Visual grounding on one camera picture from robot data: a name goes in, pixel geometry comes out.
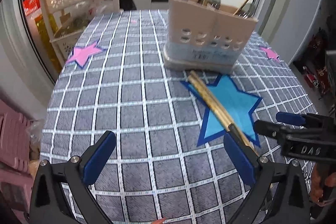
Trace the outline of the operator right hand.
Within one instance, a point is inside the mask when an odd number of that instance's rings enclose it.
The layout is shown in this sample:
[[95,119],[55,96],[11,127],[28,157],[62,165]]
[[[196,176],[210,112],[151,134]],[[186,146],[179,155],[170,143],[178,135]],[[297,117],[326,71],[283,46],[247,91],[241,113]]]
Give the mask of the operator right hand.
[[311,200],[318,206],[326,206],[327,201],[323,196],[324,187],[335,188],[335,172],[330,173],[330,166],[320,162],[315,163],[311,173]]

